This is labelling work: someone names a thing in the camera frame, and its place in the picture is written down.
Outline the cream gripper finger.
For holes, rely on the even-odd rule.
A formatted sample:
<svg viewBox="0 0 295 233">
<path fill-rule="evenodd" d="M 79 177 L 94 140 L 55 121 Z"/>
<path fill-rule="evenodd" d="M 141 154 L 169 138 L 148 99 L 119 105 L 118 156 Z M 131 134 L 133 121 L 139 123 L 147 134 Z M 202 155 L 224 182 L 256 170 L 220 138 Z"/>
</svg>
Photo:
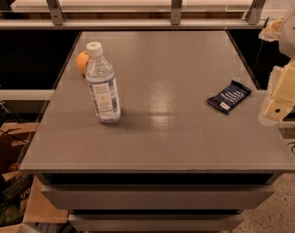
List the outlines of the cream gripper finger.
<svg viewBox="0 0 295 233">
<path fill-rule="evenodd" d="M 258 38 L 263 41 L 273 42 L 279 39 L 279 32 L 283 17 L 278 17 L 267 26 L 265 26 L 258 35 Z"/>
<path fill-rule="evenodd" d="M 295 107 L 295 59 L 271 72 L 258 121 L 265 126 L 282 122 Z"/>
</svg>

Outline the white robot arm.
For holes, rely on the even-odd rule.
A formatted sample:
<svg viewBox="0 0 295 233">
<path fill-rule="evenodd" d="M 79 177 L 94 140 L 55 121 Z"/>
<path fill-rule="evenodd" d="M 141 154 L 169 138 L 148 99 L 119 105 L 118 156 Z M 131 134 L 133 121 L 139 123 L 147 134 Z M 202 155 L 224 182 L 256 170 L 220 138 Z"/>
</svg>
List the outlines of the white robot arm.
<svg viewBox="0 0 295 233">
<path fill-rule="evenodd" d="M 262 125 L 271 126 L 282 122 L 295 107 L 295 2 L 284 16 L 264 27 L 259 38 L 278 41 L 279 52 L 290 58 L 283 67 L 273 68 L 258 116 Z"/>
</svg>

